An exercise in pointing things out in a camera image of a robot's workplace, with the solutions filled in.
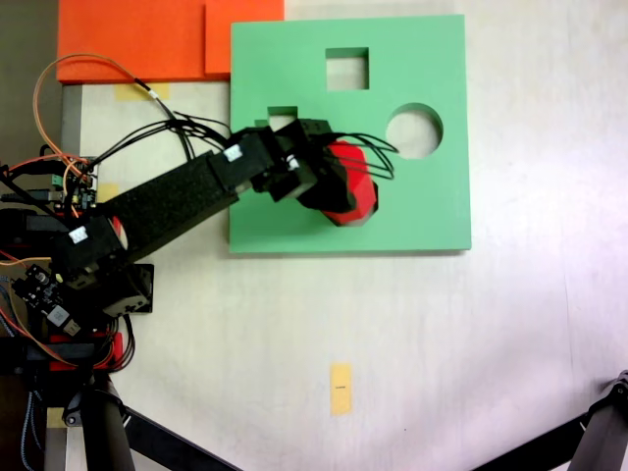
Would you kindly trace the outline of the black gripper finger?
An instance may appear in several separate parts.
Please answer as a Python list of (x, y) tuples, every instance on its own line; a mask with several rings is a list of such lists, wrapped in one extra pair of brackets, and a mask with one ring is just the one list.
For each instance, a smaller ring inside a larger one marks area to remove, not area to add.
[(319, 175), (317, 182), (298, 197), (298, 202), (309, 209), (332, 213), (347, 213), (356, 207), (346, 171)]
[(334, 141), (328, 121), (298, 119), (295, 121), (293, 142), (297, 145), (329, 145)]

